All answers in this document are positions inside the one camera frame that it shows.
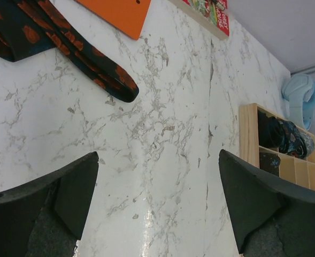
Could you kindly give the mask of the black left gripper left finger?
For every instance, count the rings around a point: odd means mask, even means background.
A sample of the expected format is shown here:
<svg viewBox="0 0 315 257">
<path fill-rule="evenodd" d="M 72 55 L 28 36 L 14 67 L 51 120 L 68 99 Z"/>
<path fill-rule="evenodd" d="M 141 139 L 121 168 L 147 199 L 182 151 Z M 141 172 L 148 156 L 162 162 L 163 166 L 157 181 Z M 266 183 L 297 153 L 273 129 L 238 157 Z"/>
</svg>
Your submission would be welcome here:
<svg viewBox="0 0 315 257">
<path fill-rule="evenodd" d="M 93 197 L 98 160 L 92 152 L 0 192 L 0 256 L 73 256 Z"/>
</svg>

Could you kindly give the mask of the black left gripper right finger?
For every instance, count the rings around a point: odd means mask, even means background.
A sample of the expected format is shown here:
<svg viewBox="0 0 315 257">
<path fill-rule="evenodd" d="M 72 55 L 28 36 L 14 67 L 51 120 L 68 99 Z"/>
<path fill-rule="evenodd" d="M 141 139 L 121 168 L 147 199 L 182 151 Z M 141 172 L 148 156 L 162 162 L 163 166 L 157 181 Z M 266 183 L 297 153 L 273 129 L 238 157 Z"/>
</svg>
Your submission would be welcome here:
<svg viewBox="0 0 315 257">
<path fill-rule="evenodd" d="M 238 252 L 315 256 L 315 191 L 221 150 L 219 171 Z"/>
</svg>

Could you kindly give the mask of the black orange floral tie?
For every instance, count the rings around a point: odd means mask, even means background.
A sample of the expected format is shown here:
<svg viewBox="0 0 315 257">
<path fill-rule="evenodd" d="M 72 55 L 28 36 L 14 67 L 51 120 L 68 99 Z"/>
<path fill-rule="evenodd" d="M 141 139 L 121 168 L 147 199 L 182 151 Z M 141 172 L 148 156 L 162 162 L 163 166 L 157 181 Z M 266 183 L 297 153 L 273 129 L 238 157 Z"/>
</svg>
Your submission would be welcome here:
<svg viewBox="0 0 315 257">
<path fill-rule="evenodd" d="M 115 98 L 130 103 L 138 96 L 133 78 L 77 32 L 50 1 L 0 1 L 0 58 L 17 62 L 51 48 Z"/>
</svg>

